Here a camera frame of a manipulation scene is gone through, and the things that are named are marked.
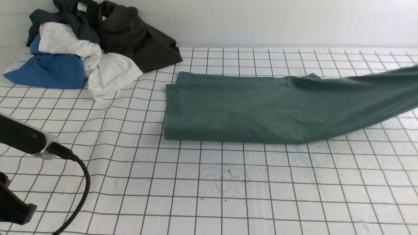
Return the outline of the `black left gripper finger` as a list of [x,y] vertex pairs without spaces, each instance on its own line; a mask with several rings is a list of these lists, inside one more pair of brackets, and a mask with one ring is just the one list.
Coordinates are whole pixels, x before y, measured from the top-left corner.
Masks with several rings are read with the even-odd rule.
[[31,203],[26,204],[17,197],[10,189],[10,180],[6,174],[0,173],[0,221],[2,223],[13,223],[25,225],[33,217],[37,206]]

